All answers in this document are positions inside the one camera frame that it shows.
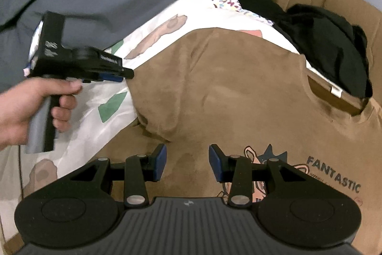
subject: finger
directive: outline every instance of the finger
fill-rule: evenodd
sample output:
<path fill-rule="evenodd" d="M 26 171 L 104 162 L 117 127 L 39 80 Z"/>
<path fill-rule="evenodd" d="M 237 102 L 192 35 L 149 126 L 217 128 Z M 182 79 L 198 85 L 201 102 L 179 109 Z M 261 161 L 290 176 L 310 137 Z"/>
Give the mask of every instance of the finger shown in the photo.
<path fill-rule="evenodd" d="M 63 95 L 60 97 L 60 106 L 65 109 L 75 109 L 77 100 L 73 95 Z"/>
<path fill-rule="evenodd" d="M 60 132 L 66 132 L 70 129 L 70 124 L 67 121 L 53 119 L 53 125 Z"/>
<path fill-rule="evenodd" d="M 62 79 L 32 78 L 36 91 L 41 97 L 48 95 L 75 94 L 82 89 L 81 80 L 66 81 Z"/>
<path fill-rule="evenodd" d="M 51 113 L 54 119 L 61 121 L 70 120 L 71 110 L 69 109 L 64 109 L 62 107 L 53 107 Z"/>

